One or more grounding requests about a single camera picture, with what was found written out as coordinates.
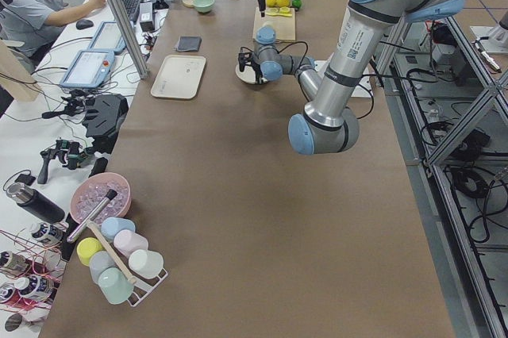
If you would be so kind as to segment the round cream plate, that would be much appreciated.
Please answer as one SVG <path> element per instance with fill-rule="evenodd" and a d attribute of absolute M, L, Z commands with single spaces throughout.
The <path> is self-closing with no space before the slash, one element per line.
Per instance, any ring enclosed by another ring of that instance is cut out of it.
<path fill-rule="evenodd" d="M 238 63 L 235 66 L 235 74 L 239 80 L 250 85 L 256 84 L 256 76 L 252 67 L 246 67 L 244 72 L 239 71 Z"/>

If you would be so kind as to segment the cream rabbit tray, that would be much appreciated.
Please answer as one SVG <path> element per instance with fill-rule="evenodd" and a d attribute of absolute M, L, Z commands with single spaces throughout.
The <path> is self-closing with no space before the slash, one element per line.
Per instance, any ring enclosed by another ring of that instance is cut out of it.
<path fill-rule="evenodd" d="M 205 66 L 203 56 L 166 56 L 152 84 L 151 96 L 191 100 L 198 93 Z"/>

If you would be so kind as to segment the wooden cutting board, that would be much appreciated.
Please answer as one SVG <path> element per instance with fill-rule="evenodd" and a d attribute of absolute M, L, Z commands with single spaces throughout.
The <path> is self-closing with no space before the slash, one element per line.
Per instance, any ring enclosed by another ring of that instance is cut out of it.
<path fill-rule="evenodd" d="M 254 25 L 252 30 L 252 38 L 256 37 L 257 31 L 262 27 L 263 23 L 266 21 L 273 22 L 275 26 L 275 36 L 277 40 L 283 41 L 283 42 L 294 42 L 296 41 L 296 15 L 294 9 L 291 8 L 291 13 L 293 17 L 261 17 L 259 9 L 256 8 L 254 13 Z"/>

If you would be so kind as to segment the green lime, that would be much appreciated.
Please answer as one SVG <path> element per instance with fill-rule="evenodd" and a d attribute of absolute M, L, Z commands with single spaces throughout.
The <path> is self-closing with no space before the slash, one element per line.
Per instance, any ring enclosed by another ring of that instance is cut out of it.
<path fill-rule="evenodd" d="M 302 7 L 302 0 L 291 0 L 291 7 L 299 11 Z"/>

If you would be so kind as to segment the mint green bowl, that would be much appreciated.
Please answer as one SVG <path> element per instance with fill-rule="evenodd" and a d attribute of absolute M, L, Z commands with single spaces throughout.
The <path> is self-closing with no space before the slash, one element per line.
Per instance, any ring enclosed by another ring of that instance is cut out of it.
<path fill-rule="evenodd" d="M 214 7 L 215 0 L 193 0 L 192 4 L 198 13 L 209 13 Z"/>

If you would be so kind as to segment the black keyboard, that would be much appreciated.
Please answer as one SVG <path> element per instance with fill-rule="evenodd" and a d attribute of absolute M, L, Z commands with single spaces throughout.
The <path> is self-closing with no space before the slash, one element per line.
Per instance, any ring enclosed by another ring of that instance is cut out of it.
<path fill-rule="evenodd" d="M 126 14 L 131 22 L 137 22 L 140 12 L 140 4 L 143 1 L 144 0 L 122 0 Z"/>

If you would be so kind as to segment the black plastic headset shell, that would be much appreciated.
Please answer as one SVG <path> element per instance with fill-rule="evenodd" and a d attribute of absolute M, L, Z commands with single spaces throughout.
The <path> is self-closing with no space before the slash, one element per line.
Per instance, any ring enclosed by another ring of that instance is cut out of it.
<path fill-rule="evenodd" d="M 110 154 L 129 110 L 127 99 L 121 94 L 102 94 L 85 101 L 82 125 L 86 137 L 91 138 L 96 152 Z"/>

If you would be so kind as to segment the upper blue teach pendant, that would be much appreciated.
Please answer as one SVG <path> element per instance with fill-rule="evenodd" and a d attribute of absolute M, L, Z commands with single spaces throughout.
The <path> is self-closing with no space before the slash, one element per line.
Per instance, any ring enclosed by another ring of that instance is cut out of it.
<path fill-rule="evenodd" d="M 69 89 L 94 89 L 106 80 L 115 60 L 110 49 L 80 50 L 63 78 L 60 87 Z"/>

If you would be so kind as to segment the black computer mouse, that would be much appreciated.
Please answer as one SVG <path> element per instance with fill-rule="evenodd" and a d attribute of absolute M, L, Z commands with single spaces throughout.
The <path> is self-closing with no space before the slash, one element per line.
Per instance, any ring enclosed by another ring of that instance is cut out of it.
<path fill-rule="evenodd" d="M 89 29 L 94 26 L 94 22 L 89 19 L 80 19 L 75 23 L 78 30 Z"/>

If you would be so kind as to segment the pink cup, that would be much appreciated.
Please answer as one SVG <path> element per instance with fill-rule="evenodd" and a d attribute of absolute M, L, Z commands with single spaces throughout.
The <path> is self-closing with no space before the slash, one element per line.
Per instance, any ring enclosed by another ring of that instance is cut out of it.
<path fill-rule="evenodd" d="M 142 235 L 122 229 L 114 237 L 114 247 L 126 258 L 129 258 L 137 250 L 147 250 L 148 240 Z"/>

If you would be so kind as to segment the white cup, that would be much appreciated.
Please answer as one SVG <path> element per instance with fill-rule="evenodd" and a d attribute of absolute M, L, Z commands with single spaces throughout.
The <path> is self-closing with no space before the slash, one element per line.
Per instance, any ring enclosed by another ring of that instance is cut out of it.
<path fill-rule="evenodd" d="M 129 257 L 129 268 L 144 278 L 155 278 L 164 267 L 164 258 L 159 252 L 138 249 Z"/>

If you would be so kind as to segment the seated person grey shirt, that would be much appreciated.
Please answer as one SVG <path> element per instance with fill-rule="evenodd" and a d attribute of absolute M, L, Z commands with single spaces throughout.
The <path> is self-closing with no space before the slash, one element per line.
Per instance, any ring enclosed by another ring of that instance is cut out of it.
<path fill-rule="evenodd" d="M 106 0 L 12 0 L 1 12 L 1 30 L 22 43 L 19 51 L 38 64 L 65 27 L 106 5 Z"/>

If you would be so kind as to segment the mint green cup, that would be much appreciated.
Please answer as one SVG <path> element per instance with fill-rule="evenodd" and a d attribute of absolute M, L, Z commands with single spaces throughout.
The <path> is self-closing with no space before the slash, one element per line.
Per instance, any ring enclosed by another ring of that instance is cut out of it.
<path fill-rule="evenodd" d="M 98 286 L 112 305 L 118 305 L 128 300 L 134 286 L 116 267 L 105 269 L 98 277 Z"/>

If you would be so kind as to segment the black thermos bottle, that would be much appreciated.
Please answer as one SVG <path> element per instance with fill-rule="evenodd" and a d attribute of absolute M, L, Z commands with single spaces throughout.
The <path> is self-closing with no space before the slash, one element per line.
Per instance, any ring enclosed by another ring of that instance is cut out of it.
<path fill-rule="evenodd" d="M 23 182 L 10 184 L 6 189 L 6 195 L 19 207 L 42 221 L 55 224 L 65 218 L 65 212 L 56 203 Z"/>

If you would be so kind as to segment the aluminium frame post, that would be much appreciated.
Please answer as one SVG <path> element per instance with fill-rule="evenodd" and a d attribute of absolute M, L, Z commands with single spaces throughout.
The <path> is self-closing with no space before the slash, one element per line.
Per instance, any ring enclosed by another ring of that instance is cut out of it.
<path fill-rule="evenodd" d="M 108 0 L 109 7 L 113 13 L 114 19 L 120 29 L 122 38 L 126 43 L 127 50 L 130 54 L 131 60 L 137 70 L 140 79 L 148 77 L 148 67 L 140 51 L 135 32 L 130 23 L 128 15 L 122 0 Z"/>

